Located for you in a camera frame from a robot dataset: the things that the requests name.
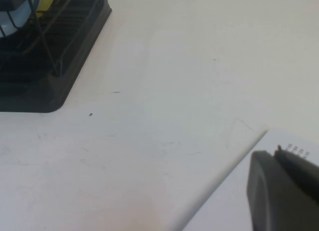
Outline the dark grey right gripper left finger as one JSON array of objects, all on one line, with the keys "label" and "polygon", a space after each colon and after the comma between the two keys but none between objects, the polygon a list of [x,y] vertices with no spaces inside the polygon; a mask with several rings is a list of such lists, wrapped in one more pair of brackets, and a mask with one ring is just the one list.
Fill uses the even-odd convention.
[{"label": "dark grey right gripper left finger", "polygon": [[317,231],[319,189],[301,189],[274,154],[251,155],[247,198],[255,231]]}]

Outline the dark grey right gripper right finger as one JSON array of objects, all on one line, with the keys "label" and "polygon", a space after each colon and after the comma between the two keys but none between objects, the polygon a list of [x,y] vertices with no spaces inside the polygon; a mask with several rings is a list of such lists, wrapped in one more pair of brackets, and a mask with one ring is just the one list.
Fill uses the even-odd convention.
[{"label": "dark grey right gripper right finger", "polygon": [[274,153],[276,161],[301,189],[319,188],[319,167],[302,157],[277,147]]}]

